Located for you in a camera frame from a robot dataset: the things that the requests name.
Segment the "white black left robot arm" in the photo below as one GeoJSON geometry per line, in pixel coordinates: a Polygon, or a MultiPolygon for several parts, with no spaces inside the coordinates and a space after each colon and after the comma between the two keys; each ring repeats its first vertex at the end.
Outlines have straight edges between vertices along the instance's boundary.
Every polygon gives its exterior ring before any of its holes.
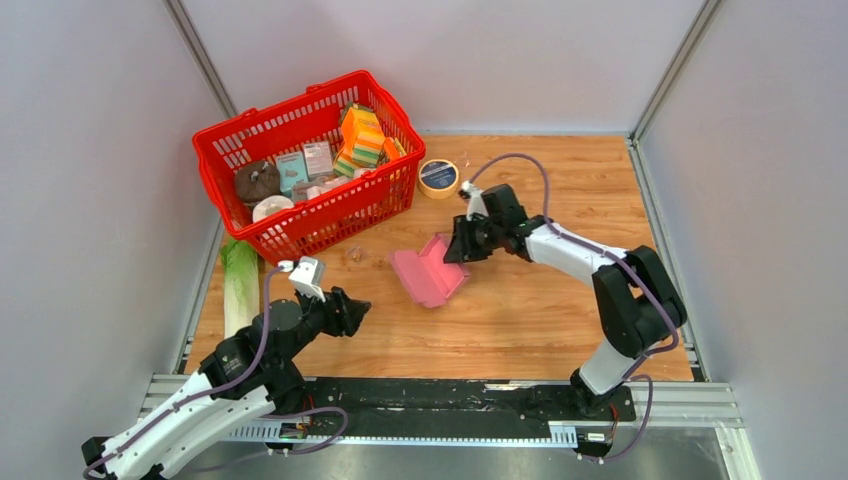
{"type": "Polygon", "coordinates": [[[136,425],[81,447],[86,479],[171,479],[234,429],[265,415],[309,415],[295,357],[319,335],[351,337],[371,310],[340,287],[265,298],[252,323],[218,344],[178,390],[136,425]]]}

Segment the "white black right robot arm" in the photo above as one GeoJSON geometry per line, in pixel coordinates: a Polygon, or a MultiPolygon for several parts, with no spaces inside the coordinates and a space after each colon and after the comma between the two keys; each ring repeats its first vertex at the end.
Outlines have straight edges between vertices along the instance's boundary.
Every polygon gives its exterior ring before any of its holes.
{"type": "Polygon", "coordinates": [[[482,261],[502,249],[576,278],[594,292],[604,338],[570,378],[570,404],[576,414],[598,417],[628,374],[665,349],[667,339],[678,341],[688,314],[655,250],[609,247],[543,214],[530,217],[507,184],[482,190],[464,182],[459,195],[467,211],[453,220],[445,262],[482,261]]]}

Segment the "pink paper box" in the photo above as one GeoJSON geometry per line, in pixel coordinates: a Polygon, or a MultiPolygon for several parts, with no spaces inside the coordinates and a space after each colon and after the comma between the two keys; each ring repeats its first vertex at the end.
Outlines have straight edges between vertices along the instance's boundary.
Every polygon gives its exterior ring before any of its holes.
{"type": "Polygon", "coordinates": [[[414,303],[426,308],[444,306],[470,278],[464,264],[445,263],[450,238],[435,234],[418,252],[396,250],[388,261],[414,303]]]}

